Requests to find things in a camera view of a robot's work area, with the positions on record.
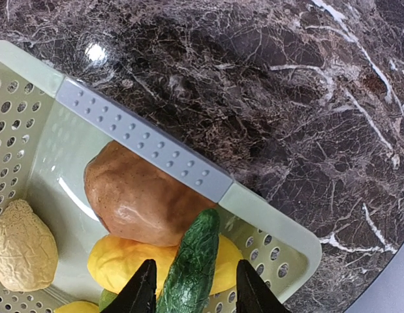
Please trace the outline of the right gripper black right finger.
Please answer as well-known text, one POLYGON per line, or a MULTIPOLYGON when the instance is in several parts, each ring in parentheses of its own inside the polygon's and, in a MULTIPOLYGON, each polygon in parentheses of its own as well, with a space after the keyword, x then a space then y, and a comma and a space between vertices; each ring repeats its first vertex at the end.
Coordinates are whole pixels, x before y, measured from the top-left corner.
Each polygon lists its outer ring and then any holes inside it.
POLYGON ((289 313, 247 260, 236 270, 237 313, 289 313))

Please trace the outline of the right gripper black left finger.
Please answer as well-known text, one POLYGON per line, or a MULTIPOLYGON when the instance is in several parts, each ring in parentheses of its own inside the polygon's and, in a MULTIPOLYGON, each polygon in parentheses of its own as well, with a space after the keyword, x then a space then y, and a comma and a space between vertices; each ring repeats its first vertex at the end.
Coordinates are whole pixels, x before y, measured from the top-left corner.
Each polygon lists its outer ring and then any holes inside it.
POLYGON ((146 260, 103 313, 155 313, 157 266, 146 260))

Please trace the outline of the orange yellow pepper toy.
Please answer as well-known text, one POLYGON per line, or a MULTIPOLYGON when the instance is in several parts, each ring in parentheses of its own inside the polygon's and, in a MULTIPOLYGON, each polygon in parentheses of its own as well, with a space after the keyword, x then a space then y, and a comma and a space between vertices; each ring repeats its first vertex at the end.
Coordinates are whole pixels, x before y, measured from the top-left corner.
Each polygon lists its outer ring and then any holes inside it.
MULTIPOLYGON (((159 295, 178 249, 178 246, 153 246, 106 235, 93 247, 87 261, 87 269, 103 289, 118 294, 141 264, 147 259, 153 259, 157 265, 156 294, 159 295)), ((237 246, 230 239, 220 235, 211 295, 236 285, 236 269, 242 259, 243 255, 237 246)))

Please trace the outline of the green cucumber toy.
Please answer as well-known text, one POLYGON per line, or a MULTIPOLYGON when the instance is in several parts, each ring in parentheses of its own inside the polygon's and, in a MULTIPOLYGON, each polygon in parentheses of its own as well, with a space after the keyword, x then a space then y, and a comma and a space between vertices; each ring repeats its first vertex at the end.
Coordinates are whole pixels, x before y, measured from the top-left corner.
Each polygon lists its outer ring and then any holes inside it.
POLYGON ((183 236, 157 300, 157 312, 202 312, 210 296, 219 249, 220 218, 202 211, 183 236))

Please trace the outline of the brown potato toy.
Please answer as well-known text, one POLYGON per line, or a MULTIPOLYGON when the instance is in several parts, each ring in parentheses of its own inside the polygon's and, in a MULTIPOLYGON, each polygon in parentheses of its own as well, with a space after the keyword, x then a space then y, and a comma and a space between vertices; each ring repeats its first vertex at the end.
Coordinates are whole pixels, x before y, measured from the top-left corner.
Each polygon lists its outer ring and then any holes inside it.
POLYGON ((117 141, 84 170, 87 200, 112 235, 155 246, 176 246, 198 214, 215 203, 117 141))

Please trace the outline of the beige wrinkled round food toy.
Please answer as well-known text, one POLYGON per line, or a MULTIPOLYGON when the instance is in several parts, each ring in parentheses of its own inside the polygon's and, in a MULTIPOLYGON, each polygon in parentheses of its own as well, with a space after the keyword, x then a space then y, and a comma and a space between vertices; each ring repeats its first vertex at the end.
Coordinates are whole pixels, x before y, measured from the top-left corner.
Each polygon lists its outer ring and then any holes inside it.
POLYGON ((0 217, 0 283, 10 291, 49 287, 59 260, 49 227, 25 200, 9 203, 0 217))

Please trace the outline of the pale green plastic basket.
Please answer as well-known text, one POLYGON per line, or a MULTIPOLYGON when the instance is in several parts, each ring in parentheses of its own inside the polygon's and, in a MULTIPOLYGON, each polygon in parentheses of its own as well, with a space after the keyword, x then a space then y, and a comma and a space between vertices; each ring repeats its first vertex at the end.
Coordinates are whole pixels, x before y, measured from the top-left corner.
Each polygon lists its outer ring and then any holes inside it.
POLYGON ((52 285, 13 292, 0 283, 0 312, 98 301, 86 261, 106 231, 87 202, 83 173, 111 140, 213 201, 221 232, 280 301, 317 270, 322 249, 312 232, 134 112, 0 40, 0 216, 11 201, 27 200, 59 247, 52 285))

